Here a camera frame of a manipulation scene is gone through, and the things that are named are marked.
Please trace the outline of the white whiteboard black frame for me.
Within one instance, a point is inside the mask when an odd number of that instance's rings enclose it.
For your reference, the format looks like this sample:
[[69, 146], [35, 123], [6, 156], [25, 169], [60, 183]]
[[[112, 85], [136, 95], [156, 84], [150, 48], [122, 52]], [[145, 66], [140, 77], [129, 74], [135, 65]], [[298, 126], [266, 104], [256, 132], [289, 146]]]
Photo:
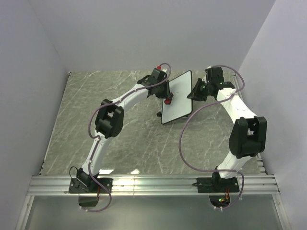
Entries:
[[165, 125], [180, 118], [188, 117], [192, 113], [192, 100], [187, 96], [192, 91], [192, 71], [188, 70], [169, 82], [170, 92], [173, 94], [172, 103], [164, 104], [162, 100], [161, 124]]

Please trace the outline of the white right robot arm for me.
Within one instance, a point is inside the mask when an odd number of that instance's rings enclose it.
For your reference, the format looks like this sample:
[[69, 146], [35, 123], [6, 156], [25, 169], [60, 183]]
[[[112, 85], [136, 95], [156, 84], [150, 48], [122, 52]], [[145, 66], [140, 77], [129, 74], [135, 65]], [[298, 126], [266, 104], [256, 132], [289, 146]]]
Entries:
[[251, 158], [265, 149], [267, 120], [257, 116], [239, 97], [241, 88], [225, 81], [222, 66], [212, 66], [205, 70], [206, 78], [198, 79], [187, 98], [206, 101], [212, 96], [230, 116], [234, 126], [229, 137], [229, 153], [212, 174], [212, 187], [221, 192], [234, 181], [237, 172]]

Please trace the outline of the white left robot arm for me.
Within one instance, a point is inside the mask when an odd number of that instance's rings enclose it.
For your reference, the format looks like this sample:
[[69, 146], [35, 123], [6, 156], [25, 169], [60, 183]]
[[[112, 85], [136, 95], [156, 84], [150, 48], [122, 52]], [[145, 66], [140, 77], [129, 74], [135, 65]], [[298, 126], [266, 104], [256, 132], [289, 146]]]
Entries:
[[124, 95], [116, 99], [105, 99], [90, 118], [88, 134], [92, 138], [93, 145], [85, 163], [78, 169], [76, 179], [81, 189], [87, 193], [94, 192], [98, 185], [97, 177], [100, 171], [100, 163], [106, 154], [111, 141], [122, 131], [124, 114], [142, 100], [154, 95], [160, 99], [172, 99], [173, 94], [169, 89], [168, 77], [171, 73], [162, 69], [162, 63], [153, 69], [150, 75], [146, 75]]

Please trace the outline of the red black whiteboard eraser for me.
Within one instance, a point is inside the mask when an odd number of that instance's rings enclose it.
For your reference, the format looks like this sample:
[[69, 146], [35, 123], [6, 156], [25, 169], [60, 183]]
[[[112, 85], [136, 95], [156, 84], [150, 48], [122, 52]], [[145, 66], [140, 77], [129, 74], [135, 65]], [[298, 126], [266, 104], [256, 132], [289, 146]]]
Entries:
[[165, 105], [170, 105], [172, 103], [172, 98], [173, 95], [168, 96], [165, 100], [164, 100], [164, 104]]

